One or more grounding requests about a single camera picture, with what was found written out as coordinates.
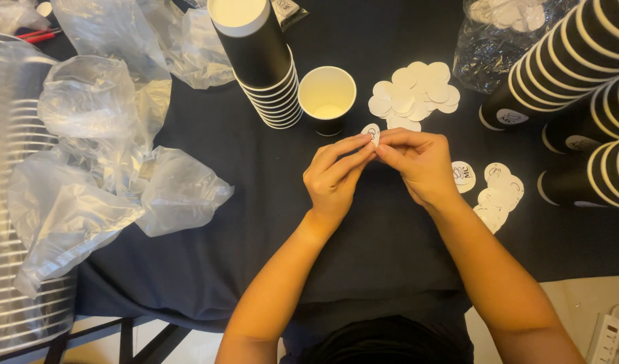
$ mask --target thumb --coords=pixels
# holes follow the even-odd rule
[[[386,162],[387,165],[406,174],[411,169],[411,160],[406,158],[402,153],[399,153],[395,148],[388,145],[379,145],[375,153]]]

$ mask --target electrical outlet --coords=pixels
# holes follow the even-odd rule
[[[619,344],[619,320],[600,313],[593,333],[590,349],[586,355],[588,364],[611,364]]]

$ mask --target person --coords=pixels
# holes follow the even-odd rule
[[[307,275],[348,213],[361,172],[375,158],[399,171],[411,198],[433,218],[505,364],[585,363],[546,294],[462,199],[447,139],[403,128],[380,136],[376,149],[365,134],[317,150],[303,173],[312,208],[242,295],[216,363],[276,363],[278,339]],[[446,332],[401,316],[354,323],[303,350],[297,362],[472,363],[473,352],[461,353],[465,349]]]

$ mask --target dark tablecloth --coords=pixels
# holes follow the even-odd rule
[[[77,313],[152,315],[200,330],[222,331],[241,293],[310,208],[302,173],[315,150],[354,135],[370,122],[373,85],[411,62],[452,65],[459,0],[299,0],[310,14],[286,31],[300,76],[334,65],[347,70],[358,96],[344,132],[326,138],[304,117],[275,130],[259,120],[236,82],[193,90],[173,78],[172,100],[155,145],[181,148],[235,186],[235,195],[206,226],[148,238],[131,225],[80,266]],[[43,50],[64,60],[66,37]],[[479,174],[506,164],[525,195],[496,236],[538,281],[619,275],[619,211],[560,209],[539,196],[543,170],[569,156],[549,152],[541,122],[496,132],[478,120],[485,95],[462,94],[458,111],[434,112],[423,130],[449,138],[452,160]],[[476,205],[480,178],[464,194]],[[329,332],[352,321],[393,314],[418,319],[455,315],[469,302],[438,232],[409,197],[400,176],[373,162],[354,203],[307,280],[290,327]]]

